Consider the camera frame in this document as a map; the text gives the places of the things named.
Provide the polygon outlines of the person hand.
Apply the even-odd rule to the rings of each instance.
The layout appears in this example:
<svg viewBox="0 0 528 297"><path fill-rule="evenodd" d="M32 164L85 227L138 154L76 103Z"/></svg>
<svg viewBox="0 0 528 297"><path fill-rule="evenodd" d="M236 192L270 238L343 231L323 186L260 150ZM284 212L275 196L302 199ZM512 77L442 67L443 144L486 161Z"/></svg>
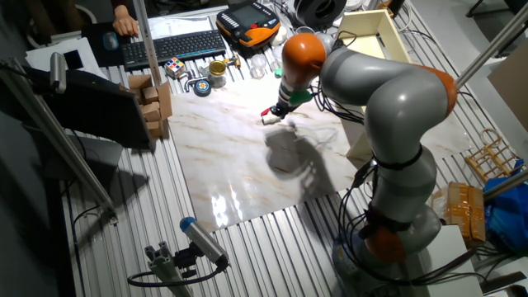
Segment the person hand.
<svg viewBox="0 0 528 297"><path fill-rule="evenodd" d="M121 36L137 36L139 27L137 21L129 14L126 5L119 5L114 8L115 20L113 28Z"/></svg>

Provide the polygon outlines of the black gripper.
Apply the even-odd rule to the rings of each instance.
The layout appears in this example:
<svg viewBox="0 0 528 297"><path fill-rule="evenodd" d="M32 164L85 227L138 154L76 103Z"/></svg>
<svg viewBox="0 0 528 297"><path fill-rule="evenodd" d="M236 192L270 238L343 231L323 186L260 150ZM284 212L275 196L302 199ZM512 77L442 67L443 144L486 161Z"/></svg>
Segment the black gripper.
<svg viewBox="0 0 528 297"><path fill-rule="evenodd" d="M270 108L270 112L281 120L285 118L287 123L293 123L294 121L292 117L288 114L295 111L297 108L297 106L291 106L288 101L284 101L280 97L278 102Z"/></svg>

